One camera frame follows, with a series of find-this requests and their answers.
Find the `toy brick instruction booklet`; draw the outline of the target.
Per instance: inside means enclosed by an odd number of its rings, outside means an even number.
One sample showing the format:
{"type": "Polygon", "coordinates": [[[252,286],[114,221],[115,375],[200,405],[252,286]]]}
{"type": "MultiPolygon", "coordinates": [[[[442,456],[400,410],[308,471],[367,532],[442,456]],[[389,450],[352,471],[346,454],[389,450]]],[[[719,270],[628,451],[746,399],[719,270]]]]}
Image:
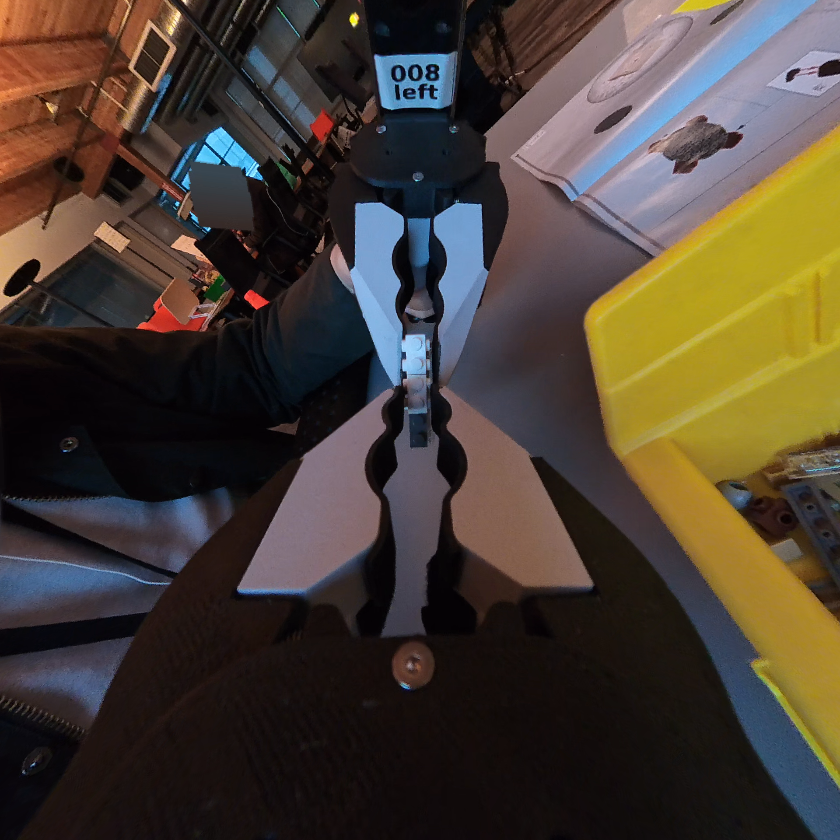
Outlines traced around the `toy brick instruction booklet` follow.
{"type": "Polygon", "coordinates": [[[838,1],[680,3],[630,3],[626,47],[511,157],[652,256],[838,125],[838,1]]]}

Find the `person's left forearm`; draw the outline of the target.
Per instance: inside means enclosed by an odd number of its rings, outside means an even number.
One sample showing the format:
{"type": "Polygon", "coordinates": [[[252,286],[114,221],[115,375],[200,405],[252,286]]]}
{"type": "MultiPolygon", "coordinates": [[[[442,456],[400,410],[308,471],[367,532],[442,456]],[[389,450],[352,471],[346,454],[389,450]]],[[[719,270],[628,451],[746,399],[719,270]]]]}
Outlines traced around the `person's left forearm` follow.
{"type": "Polygon", "coordinates": [[[214,332],[3,325],[2,498],[255,487],[364,406],[372,351],[338,244],[214,332]]]}

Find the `red storage box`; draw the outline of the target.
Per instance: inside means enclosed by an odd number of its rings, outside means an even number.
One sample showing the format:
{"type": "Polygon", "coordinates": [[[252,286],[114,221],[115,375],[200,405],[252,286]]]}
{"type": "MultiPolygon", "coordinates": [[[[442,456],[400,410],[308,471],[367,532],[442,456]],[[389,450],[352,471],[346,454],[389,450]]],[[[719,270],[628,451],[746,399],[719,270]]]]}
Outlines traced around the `red storage box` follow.
{"type": "Polygon", "coordinates": [[[195,286],[190,279],[174,278],[154,302],[153,313],[139,324],[138,329],[158,333],[207,331],[217,303],[205,301],[204,293],[214,290],[214,284],[219,280],[218,273],[212,272],[209,279],[209,285],[199,282],[195,286]]]}

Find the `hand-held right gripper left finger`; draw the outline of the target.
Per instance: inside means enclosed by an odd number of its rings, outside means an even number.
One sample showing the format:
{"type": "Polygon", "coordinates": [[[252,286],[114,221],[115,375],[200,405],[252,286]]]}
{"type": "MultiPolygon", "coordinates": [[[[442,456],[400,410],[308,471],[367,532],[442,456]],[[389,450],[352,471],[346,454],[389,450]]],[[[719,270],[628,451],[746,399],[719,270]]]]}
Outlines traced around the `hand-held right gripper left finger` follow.
{"type": "Polygon", "coordinates": [[[237,593],[335,606],[351,631],[380,635],[396,582],[384,489],[402,430],[403,390],[386,390],[306,453],[237,593]]]}

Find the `white vent grille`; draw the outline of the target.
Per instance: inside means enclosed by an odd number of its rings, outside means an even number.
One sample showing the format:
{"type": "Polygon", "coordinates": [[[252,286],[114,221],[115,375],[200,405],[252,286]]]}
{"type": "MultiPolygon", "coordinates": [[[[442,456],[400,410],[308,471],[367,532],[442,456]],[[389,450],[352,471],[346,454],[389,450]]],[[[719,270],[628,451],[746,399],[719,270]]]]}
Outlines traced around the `white vent grille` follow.
{"type": "Polygon", "coordinates": [[[157,92],[176,52],[176,43],[155,22],[148,20],[129,63],[132,73],[150,91],[157,92]]]}

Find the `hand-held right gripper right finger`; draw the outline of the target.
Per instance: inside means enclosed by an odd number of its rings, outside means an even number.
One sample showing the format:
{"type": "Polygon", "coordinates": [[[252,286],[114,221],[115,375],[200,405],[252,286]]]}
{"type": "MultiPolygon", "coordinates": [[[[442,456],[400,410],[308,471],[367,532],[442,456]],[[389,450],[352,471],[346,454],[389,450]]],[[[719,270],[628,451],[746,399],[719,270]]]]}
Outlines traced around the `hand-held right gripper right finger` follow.
{"type": "Polygon", "coordinates": [[[447,482],[427,565],[427,631],[470,634],[501,602],[589,593],[594,582],[525,448],[442,388],[437,471],[447,482]]]}

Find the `person's clothed torso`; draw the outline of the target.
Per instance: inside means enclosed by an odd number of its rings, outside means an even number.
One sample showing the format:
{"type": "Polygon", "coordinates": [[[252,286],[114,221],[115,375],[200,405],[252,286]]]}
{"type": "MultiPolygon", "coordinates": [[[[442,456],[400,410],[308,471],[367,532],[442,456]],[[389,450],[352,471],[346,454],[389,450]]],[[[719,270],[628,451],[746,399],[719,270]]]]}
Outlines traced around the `person's clothed torso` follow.
{"type": "Polygon", "coordinates": [[[55,787],[142,621],[236,507],[229,490],[3,500],[2,838],[55,787]]]}

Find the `yellow plastic bin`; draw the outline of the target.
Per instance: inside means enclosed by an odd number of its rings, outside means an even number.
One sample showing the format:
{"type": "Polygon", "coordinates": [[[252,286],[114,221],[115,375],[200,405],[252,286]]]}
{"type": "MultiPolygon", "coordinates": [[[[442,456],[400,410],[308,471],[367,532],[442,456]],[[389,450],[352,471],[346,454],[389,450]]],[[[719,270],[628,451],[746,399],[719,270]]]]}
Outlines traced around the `yellow plastic bin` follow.
{"type": "Polygon", "coordinates": [[[834,129],[585,316],[613,452],[838,783],[838,620],[715,488],[838,443],[834,129]]]}

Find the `silver ventilation duct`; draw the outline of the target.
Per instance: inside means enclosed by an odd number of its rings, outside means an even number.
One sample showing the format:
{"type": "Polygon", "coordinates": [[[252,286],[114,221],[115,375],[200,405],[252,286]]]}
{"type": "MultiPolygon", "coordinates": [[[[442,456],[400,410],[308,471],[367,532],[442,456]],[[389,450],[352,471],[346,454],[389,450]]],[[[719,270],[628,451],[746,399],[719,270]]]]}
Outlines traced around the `silver ventilation duct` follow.
{"type": "Polygon", "coordinates": [[[161,80],[157,92],[148,90],[139,79],[130,73],[132,80],[129,84],[128,93],[126,99],[123,101],[119,116],[119,122],[122,128],[129,133],[142,133],[148,128],[154,116],[154,111],[161,103],[164,94],[172,83],[176,62],[182,58],[187,37],[192,33],[192,28],[188,21],[171,2],[163,2],[156,17],[147,19],[144,25],[148,20],[155,22],[174,40],[176,43],[176,52],[174,59],[161,80]]]}

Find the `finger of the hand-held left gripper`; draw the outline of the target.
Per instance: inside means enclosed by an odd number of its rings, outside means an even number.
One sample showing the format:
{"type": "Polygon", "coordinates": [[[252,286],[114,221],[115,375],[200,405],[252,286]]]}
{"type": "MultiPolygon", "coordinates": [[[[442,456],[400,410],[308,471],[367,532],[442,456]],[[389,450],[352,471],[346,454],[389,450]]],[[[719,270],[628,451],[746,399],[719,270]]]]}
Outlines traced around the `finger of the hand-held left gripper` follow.
{"type": "Polygon", "coordinates": [[[434,234],[446,257],[437,284],[443,302],[437,324],[437,381],[446,385],[465,347],[489,274],[484,265],[482,206],[454,204],[436,216],[434,234]]]}
{"type": "Polygon", "coordinates": [[[403,322],[396,308],[402,281],[393,256],[404,233],[403,217],[387,205],[355,205],[354,293],[382,367],[394,386],[403,378],[403,322]]]}

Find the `arched window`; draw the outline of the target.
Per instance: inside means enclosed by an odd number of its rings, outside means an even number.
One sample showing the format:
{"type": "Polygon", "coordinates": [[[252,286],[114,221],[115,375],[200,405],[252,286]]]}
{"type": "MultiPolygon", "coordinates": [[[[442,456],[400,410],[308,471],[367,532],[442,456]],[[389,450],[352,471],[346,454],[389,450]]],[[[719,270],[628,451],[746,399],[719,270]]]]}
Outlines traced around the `arched window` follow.
{"type": "Polygon", "coordinates": [[[171,180],[186,191],[190,185],[189,171],[193,163],[230,165],[247,177],[261,180],[259,162],[225,128],[215,129],[205,138],[184,149],[174,164],[171,180]]]}

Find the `pile of loose toy bricks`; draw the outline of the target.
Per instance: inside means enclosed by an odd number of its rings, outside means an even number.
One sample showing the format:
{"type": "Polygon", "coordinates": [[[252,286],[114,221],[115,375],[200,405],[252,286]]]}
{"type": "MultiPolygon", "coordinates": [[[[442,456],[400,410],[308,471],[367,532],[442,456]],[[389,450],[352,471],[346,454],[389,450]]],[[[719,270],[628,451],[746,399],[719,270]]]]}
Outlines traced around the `pile of loose toy bricks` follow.
{"type": "Polygon", "coordinates": [[[839,618],[839,447],[777,455],[760,470],[716,484],[771,552],[839,618]]]}

